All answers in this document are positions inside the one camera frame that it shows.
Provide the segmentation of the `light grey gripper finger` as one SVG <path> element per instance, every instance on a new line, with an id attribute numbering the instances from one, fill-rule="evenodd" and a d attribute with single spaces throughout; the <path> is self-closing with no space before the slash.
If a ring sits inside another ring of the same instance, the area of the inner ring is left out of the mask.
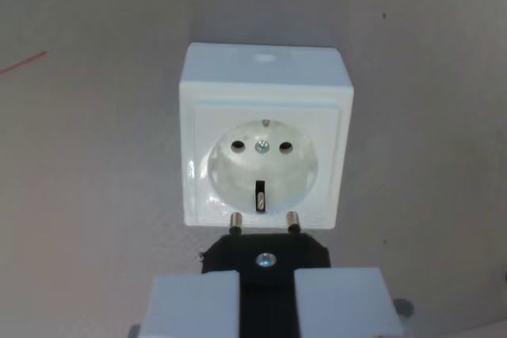
<path id="1" fill-rule="evenodd" d="M 297 269 L 301 337 L 402 337 L 402 323 L 379 268 Z"/>
<path id="2" fill-rule="evenodd" d="M 240 276 L 236 271 L 155 279 L 141 337 L 238 337 Z"/>

